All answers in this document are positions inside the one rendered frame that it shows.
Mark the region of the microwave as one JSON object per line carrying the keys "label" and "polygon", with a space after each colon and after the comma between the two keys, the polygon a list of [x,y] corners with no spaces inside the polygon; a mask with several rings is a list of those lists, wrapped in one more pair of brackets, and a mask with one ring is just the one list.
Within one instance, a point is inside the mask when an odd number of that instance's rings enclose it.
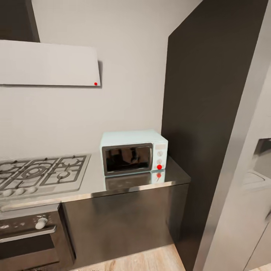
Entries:
{"label": "microwave", "polygon": [[103,176],[162,170],[168,140],[153,130],[104,132],[100,155]]}

